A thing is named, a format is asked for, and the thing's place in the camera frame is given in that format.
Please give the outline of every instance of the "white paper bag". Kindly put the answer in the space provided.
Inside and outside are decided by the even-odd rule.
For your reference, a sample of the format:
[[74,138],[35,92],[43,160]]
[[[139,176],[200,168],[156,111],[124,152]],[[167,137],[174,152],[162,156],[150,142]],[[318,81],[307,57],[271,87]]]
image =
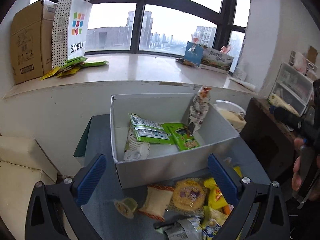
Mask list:
[[52,30],[52,68],[84,56],[92,4],[84,0],[58,0]]

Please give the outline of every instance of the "screw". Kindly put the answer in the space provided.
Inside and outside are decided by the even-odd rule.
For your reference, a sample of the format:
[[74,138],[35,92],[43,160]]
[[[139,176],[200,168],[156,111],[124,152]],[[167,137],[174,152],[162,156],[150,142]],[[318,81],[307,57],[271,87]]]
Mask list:
[[273,185],[274,187],[279,187],[279,186],[280,186],[279,182],[277,182],[277,181],[273,181],[273,182],[272,182],[272,185]]
[[42,186],[42,182],[41,181],[38,181],[37,183],[36,183],[36,187],[41,187]]
[[251,182],[251,179],[249,179],[248,177],[243,177],[242,182],[245,184],[249,184]]
[[70,184],[72,182],[72,178],[65,178],[63,182],[64,184]]

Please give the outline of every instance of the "black window frame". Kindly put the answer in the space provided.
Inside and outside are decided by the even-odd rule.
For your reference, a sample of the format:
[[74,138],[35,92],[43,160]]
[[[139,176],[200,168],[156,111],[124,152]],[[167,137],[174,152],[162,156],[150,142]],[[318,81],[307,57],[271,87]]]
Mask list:
[[95,54],[114,54],[114,53],[132,53],[132,54],[152,54],[169,57],[181,57],[181,55],[139,50],[140,35],[142,28],[142,20],[145,5],[157,5],[166,8],[175,9],[181,12],[198,16],[202,19],[210,21],[217,25],[217,30],[213,40],[213,48],[220,50],[222,46],[227,46],[230,40],[231,32],[237,31],[244,33],[246,27],[241,27],[233,24],[237,0],[222,0],[220,12],[216,12],[201,4],[191,0],[90,0],[92,4],[100,3],[135,3],[136,10],[134,15],[134,22],[132,27],[131,46],[129,50],[95,50],[88,51],[85,55]]

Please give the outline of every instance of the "open white box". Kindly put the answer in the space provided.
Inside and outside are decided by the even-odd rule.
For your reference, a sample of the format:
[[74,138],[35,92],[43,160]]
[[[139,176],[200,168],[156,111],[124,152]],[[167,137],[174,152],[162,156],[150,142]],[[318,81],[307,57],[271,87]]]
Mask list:
[[159,123],[186,123],[195,94],[132,94],[111,98],[112,155],[122,188],[173,179],[207,167],[214,145],[239,136],[222,115],[210,106],[201,128],[194,134],[200,147],[179,151],[176,145],[151,144],[149,159],[124,162],[130,119],[135,113]]

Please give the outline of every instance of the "windowsill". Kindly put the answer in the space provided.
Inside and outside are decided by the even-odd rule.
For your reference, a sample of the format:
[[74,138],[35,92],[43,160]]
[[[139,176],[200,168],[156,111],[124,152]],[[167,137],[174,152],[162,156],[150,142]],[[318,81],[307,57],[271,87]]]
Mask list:
[[33,79],[13,86],[4,99],[46,88],[119,81],[155,82],[155,85],[173,86],[206,85],[253,94],[252,91],[230,81],[227,74],[186,66],[170,57],[144,54],[107,54],[86,57],[88,61],[108,60],[109,65],[82,69],[65,78],[52,77],[42,81],[39,78]]

